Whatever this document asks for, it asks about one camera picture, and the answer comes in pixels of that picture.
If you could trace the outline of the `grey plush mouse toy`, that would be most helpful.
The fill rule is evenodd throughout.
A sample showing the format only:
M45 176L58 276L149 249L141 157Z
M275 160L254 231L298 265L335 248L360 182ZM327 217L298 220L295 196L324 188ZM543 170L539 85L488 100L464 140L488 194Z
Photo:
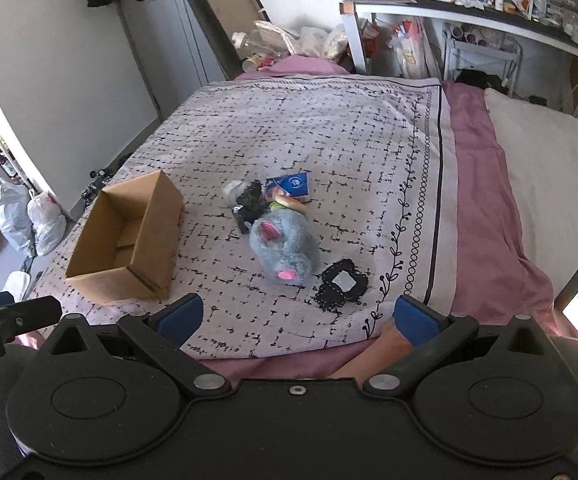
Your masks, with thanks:
M286 285L303 285L321 266L318 240L310 222L291 209L268 211L254 221L249 244L264 275Z

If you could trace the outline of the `brown cardboard box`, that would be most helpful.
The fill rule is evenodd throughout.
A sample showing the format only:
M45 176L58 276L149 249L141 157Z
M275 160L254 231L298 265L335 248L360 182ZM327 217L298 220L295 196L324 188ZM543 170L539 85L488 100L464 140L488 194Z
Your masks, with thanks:
M106 186L82 226L67 283L95 304L167 298L183 214L183 195L161 170Z

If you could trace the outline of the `brown board leaning on wall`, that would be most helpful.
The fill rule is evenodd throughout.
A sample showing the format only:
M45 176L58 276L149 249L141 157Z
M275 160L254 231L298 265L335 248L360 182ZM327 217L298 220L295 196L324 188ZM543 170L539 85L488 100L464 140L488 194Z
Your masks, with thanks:
M234 32L250 32L256 21L268 21L261 0L188 0L205 38L228 80L243 73L242 61L250 53L236 49Z

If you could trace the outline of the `white pillow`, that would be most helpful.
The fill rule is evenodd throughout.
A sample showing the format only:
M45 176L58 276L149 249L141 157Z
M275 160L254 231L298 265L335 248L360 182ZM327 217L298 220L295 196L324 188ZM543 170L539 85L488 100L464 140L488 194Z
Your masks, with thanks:
M522 226L525 255L560 290L578 269L578 119L484 93Z

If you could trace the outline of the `white desk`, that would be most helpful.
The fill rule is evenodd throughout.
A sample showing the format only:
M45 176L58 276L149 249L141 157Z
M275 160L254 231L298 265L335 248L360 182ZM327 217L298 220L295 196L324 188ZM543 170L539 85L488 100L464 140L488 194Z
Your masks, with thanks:
M357 21L357 12L387 14L394 16L417 16L446 22L467 23L491 29L498 29L508 34L530 39L539 44L578 57L578 44L564 32L558 32L537 22L519 18L495 10L478 10L456 6L454 3L436 0L342 0L339 4L340 18L347 34L347 41L356 73L366 75L369 70L362 44L361 30Z

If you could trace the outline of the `black lace patch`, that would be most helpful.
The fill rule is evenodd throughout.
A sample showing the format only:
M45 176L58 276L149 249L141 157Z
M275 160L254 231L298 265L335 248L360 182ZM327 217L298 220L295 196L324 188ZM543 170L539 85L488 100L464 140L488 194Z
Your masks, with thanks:
M368 289L368 275L359 271L349 258L328 266L321 274L321 284L314 296L323 311L334 311L346 304L359 304Z

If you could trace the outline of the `blue snack packet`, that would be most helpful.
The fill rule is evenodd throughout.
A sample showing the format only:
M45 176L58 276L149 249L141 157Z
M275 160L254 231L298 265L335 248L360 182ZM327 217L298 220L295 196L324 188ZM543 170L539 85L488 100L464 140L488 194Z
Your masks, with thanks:
M311 200L309 174L301 171L268 178L264 185L265 200L271 202L276 195L287 195L301 203L308 203Z

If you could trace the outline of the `pink bed sheet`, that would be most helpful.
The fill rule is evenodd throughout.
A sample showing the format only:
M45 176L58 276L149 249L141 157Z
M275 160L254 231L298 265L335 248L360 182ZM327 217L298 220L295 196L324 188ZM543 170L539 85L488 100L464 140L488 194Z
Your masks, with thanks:
M485 324L505 324L516 313L534 315L550 336L572 330L554 310L554 289L531 263L522 243L506 155L497 141L483 90L448 82L458 165L457 285L452 310ZM363 382L411 353L413 347L384 322L381 334L358 344L268 359L214 360L211 370L241 378L341 378Z

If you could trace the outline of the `burger plush toy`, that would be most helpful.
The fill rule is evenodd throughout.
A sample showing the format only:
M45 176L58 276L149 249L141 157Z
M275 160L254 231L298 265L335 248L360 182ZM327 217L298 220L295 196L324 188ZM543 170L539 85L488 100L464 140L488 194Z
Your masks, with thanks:
M280 208L293 210L300 214L306 214L307 211L306 204L287 195L276 195L269 203L270 210L278 210Z

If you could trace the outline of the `white plastic bag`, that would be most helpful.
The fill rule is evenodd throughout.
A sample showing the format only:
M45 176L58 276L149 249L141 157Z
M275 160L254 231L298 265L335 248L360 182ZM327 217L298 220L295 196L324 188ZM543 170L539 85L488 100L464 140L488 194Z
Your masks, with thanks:
M36 194L27 204L32 224L36 255L46 256L62 241L67 231L67 219L52 194Z
M0 179L0 231L18 252L33 246L32 223L27 213L29 190L23 184Z

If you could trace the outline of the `clear plastic bottle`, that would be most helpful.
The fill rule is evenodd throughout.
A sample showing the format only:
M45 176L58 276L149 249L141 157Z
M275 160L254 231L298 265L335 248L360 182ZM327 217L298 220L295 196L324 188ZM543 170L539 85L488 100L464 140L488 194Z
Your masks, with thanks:
M254 29L252 32L233 32L231 43L240 54L260 55L263 58L284 58L287 52L279 47L274 47L263 39L260 32Z

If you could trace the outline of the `black item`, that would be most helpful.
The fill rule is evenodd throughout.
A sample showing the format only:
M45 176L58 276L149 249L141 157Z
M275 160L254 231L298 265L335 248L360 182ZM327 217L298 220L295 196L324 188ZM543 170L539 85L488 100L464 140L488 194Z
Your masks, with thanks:
M223 197L242 234L248 234L254 221L268 210L259 180L228 182L224 185Z

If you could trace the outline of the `patterned white bed blanket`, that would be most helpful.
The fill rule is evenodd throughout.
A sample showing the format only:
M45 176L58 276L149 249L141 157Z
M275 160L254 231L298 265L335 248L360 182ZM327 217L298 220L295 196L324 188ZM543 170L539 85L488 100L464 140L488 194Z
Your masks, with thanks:
M457 292L457 157L441 82L291 76L210 84L126 161L184 200L173 298L184 350L265 359L377 337L395 301Z

